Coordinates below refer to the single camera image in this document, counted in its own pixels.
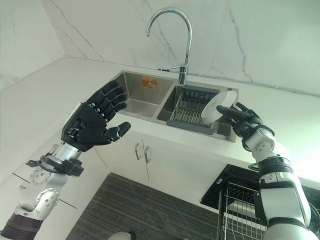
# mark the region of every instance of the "white plate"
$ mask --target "white plate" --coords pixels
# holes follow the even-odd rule
[[[211,101],[204,107],[201,118],[203,124],[211,124],[217,121],[221,117],[221,113],[218,112],[217,106],[222,105],[230,108],[235,102],[237,93],[235,91],[223,91],[218,93]]]

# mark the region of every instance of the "white countertop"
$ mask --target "white countertop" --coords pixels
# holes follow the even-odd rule
[[[0,92],[0,182],[12,173],[63,125],[80,101],[120,71],[177,79],[174,72],[63,57]],[[320,190],[320,98],[256,85],[189,75],[187,81],[239,89],[239,102],[255,110],[276,139],[290,152],[302,184]],[[132,129],[157,136],[199,155],[239,167],[254,159],[236,143],[117,114],[112,124],[128,121]]]

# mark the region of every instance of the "faucet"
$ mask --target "faucet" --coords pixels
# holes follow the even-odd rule
[[[181,85],[184,85],[186,83],[186,80],[187,80],[187,76],[188,76],[188,70],[189,70],[189,56],[190,56],[190,48],[191,48],[191,40],[192,40],[192,28],[191,28],[191,23],[190,23],[190,20],[189,18],[187,17],[187,15],[177,9],[177,8],[172,8],[172,7],[165,7],[165,8],[162,8],[160,9],[159,11],[157,11],[150,19],[150,22],[149,22],[149,25],[146,29],[146,33],[145,35],[147,37],[150,36],[150,31],[151,31],[151,26],[152,24],[154,23],[154,21],[156,20],[156,18],[162,14],[165,14],[165,13],[174,13],[174,14],[177,14],[179,15],[180,17],[183,18],[185,24],[186,24],[186,27],[188,28],[188,41],[187,41],[187,44],[186,44],[186,54],[185,54],[185,62],[184,64],[182,64],[181,66],[175,66],[175,67],[172,67],[171,69],[178,69],[180,68],[180,73],[179,73],[179,84]]]

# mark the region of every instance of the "gray carpet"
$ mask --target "gray carpet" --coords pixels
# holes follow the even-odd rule
[[[209,210],[111,173],[67,240],[107,240],[128,231],[137,240],[215,240],[217,221]]]

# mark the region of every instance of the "dish drain basket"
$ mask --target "dish drain basket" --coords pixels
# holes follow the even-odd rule
[[[166,124],[198,133],[214,134],[214,124],[203,124],[201,113],[207,103],[218,93],[219,91],[210,92],[202,87],[183,86],[171,117],[166,121]]]
[[[263,240],[267,227],[256,218],[255,192],[232,182],[220,190],[217,240]]]

